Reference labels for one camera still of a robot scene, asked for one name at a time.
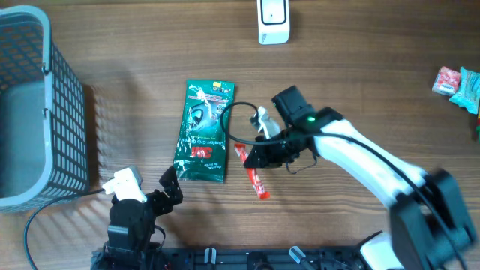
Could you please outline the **red small sachet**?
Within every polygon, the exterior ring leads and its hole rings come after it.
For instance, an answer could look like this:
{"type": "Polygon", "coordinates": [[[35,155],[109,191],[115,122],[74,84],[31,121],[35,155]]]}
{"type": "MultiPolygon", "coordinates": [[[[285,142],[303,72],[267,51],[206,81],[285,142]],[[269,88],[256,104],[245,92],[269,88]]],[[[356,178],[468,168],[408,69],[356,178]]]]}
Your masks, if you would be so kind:
{"type": "MultiPolygon", "coordinates": [[[[248,158],[248,153],[246,150],[245,144],[235,144],[234,149],[236,154],[239,156],[241,162],[245,164],[248,158]]],[[[260,177],[256,169],[247,168],[247,174],[250,179],[253,189],[256,191],[256,194],[260,200],[267,200],[270,198],[270,193],[266,191],[263,182],[260,180],[260,177]]]]}

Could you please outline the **green 3M gloves packet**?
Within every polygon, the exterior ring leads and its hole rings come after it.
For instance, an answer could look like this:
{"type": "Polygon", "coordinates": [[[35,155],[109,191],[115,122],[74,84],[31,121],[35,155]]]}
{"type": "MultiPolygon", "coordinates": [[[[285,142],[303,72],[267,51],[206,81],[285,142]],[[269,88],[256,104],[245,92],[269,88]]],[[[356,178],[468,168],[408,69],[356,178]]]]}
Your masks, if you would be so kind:
{"type": "Polygon", "coordinates": [[[222,128],[234,101],[235,83],[188,79],[173,167],[179,179],[222,183],[227,166],[227,138],[222,128]]]}

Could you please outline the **red snack pack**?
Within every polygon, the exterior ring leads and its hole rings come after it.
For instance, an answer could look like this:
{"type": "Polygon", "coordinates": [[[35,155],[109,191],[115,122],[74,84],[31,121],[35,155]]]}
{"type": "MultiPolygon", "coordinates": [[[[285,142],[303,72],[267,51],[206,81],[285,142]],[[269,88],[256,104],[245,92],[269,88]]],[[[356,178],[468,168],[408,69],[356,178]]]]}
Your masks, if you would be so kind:
{"type": "Polygon", "coordinates": [[[436,79],[434,80],[432,86],[432,91],[441,95],[452,96],[457,92],[460,81],[460,72],[452,70],[446,66],[442,66],[436,75],[436,79]]]}

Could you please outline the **light teal tissue pack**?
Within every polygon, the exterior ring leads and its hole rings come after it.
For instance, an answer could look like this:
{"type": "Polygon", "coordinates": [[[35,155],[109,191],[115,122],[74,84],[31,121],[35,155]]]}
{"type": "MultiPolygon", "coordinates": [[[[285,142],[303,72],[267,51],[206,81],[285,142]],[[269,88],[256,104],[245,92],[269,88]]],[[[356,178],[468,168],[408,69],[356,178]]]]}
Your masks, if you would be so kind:
{"type": "Polygon", "coordinates": [[[469,113],[477,115],[479,113],[479,73],[461,67],[459,88],[449,100],[459,107],[464,107],[469,113]]]}

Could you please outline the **sriracha sauce bottle green cap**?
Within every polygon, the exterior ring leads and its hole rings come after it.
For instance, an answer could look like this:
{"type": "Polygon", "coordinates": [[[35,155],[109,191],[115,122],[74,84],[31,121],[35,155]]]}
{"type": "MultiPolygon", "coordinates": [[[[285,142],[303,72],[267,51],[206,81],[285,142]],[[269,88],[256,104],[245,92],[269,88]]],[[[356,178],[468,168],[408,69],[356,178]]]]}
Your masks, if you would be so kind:
{"type": "Polygon", "coordinates": [[[477,142],[480,143],[480,112],[478,111],[478,116],[475,125],[475,134],[477,142]]]}

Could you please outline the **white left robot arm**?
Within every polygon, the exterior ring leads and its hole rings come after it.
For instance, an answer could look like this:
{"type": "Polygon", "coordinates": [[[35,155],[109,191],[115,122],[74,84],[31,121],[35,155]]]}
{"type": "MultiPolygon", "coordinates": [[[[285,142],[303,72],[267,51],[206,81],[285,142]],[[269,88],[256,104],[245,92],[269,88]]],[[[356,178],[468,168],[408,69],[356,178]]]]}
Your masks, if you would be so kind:
{"type": "Polygon", "coordinates": [[[143,178],[135,166],[128,166],[113,174],[102,185],[112,194],[109,210],[108,240],[92,253],[92,269],[171,269],[171,262],[163,253],[163,243],[153,242],[156,231],[165,231],[156,225],[157,217],[169,214],[182,203],[176,170],[170,167],[159,179],[163,190],[145,194],[140,185],[143,178]]]}

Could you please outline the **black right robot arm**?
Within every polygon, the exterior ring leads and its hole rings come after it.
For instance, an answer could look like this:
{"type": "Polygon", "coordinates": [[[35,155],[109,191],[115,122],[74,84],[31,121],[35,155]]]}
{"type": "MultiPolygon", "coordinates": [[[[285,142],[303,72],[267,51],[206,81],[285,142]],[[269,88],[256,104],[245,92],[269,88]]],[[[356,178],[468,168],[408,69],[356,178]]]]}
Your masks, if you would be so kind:
{"type": "Polygon", "coordinates": [[[244,165],[277,168],[309,150],[348,172],[387,209],[389,232],[365,241],[359,256],[369,269],[441,269],[477,241],[455,178],[443,169],[426,172],[361,135],[331,107],[316,110],[291,86],[271,99],[285,128],[256,108],[259,136],[244,165]]]}

